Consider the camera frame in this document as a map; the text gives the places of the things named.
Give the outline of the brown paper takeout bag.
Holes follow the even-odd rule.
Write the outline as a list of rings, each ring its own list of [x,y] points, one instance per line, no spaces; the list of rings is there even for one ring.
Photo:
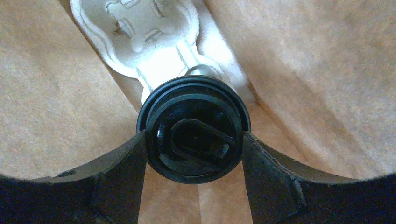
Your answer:
[[[54,177],[145,133],[138,217],[254,224],[243,136],[317,170],[396,175],[393,0],[204,0],[249,83],[187,73],[141,101],[71,0],[0,3],[0,176]]]

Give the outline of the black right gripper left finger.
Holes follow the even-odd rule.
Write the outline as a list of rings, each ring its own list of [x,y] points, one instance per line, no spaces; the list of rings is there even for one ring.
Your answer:
[[[146,168],[145,133],[54,177],[0,177],[3,224],[135,224]]]

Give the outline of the single brown cup carrier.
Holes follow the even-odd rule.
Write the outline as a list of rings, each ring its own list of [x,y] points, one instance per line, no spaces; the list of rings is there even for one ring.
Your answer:
[[[141,101],[187,73],[217,78],[240,96],[249,83],[201,0],[72,0],[72,15],[104,62],[137,79]]]

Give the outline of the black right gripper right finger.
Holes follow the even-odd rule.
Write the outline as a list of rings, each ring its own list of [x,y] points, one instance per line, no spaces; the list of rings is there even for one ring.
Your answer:
[[[395,174],[365,180],[302,164],[243,136],[243,171],[255,224],[393,224]]]

